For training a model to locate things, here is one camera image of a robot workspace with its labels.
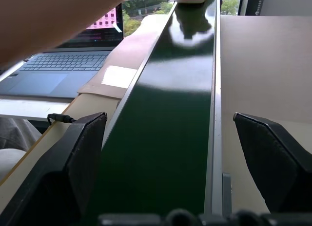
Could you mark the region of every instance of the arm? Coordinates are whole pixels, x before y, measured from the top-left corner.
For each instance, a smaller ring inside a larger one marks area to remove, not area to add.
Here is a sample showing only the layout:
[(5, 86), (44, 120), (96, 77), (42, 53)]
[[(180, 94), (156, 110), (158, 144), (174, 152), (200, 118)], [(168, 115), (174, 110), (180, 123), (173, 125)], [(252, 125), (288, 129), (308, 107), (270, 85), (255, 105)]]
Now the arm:
[(55, 47), (122, 0), (0, 0), (0, 66)]

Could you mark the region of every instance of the gray fabric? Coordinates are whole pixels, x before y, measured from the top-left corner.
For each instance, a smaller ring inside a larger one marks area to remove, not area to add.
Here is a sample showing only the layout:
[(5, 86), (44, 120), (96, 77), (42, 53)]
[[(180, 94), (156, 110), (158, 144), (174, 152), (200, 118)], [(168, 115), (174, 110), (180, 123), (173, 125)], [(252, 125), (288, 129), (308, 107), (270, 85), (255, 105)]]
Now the gray fabric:
[(29, 121), (0, 117), (0, 180), (40, 137)]

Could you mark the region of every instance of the laptop touchpad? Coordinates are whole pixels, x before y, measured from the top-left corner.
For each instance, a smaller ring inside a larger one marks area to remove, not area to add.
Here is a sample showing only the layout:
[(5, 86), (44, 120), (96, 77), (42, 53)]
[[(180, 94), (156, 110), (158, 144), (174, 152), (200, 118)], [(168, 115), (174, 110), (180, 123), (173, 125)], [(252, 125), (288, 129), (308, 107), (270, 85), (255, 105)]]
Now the laptop touchpad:
[(9, 92), (16, 94), (49, 94), (68, 74), (33, 73), (26, 76)]

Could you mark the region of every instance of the laptop keyboard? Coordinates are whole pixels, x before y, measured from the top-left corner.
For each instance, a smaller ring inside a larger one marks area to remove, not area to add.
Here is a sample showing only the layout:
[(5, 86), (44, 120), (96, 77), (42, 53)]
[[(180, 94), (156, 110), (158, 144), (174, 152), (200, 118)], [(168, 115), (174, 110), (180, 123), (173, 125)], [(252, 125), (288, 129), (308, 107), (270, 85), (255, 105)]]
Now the laptop keyboard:
[(99, 71), (107, 55), (41, 55), (25, 63), (21, 71)]

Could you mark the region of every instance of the laptop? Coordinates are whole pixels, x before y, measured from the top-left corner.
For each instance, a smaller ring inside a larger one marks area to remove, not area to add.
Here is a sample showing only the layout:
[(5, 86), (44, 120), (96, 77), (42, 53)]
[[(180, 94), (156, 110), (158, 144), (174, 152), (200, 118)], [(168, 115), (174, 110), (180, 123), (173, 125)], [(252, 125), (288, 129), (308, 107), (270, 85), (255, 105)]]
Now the laptop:
[(0, 82), (0, 94), (75, 98), (123, 40), (121, 4), (84, 32), (37, 54)]

